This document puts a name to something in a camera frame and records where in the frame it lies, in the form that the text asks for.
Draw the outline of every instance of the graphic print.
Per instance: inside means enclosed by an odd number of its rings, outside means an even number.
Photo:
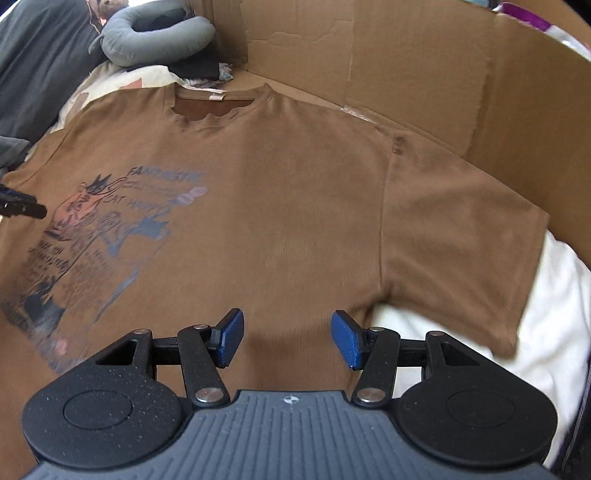
[[[172,212],[207,192],[202,178],[138,166],[80,184],[56,208],[1,306],[58,373],[87,355],[92,326],[170,237]]]

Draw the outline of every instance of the t-shirt sleeve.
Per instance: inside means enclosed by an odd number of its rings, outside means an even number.
[[[547,214],[418,135],[392,145],[381,235],[389,303],[512,356]]]

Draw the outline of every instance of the screw head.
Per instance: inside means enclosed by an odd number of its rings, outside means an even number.
[[[200,388],[195,392],[195,398],[201,403],[215,403],[223,398],[223,391],[218,387]]]
[[[287,403],[288,405],[295,405],[296,403],[298,403],[300,401],[300,399],[298,397],[296,397],[295,395],[288,395],[286,396],[283,401],[285,403]]]
[[[379,388],[362,388],[357,392],[357,398],[363,403],[377,403],[386,398],[386,392],[384,390],[380,390]]]

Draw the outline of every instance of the brown t-shirt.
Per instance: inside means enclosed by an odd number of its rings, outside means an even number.
[[[379,301],[514,352],[544,212],[419,135],[269,86],[209,95],[112,93],[5,177],[49,211],[0,224],[0,465],[13,475],[30,466],[28,398],[136,328],[174,336],[242,308],[231,390],[346,388],[330,315],[367,323]]]

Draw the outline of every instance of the blue gripper pad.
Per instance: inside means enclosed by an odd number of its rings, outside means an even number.
[[[220,323],[224,323],[221,330],[220,345],[213,354],[213,362],[218,368],[226,368],[230,365],[242,337],[244,337],[244,314],[242,310],[234,309],[228,315],[231,319],[224,318]]]
[[[363,368],[363,330],[346,313],[334,312],[330,323],[333,342],[351,370]]]

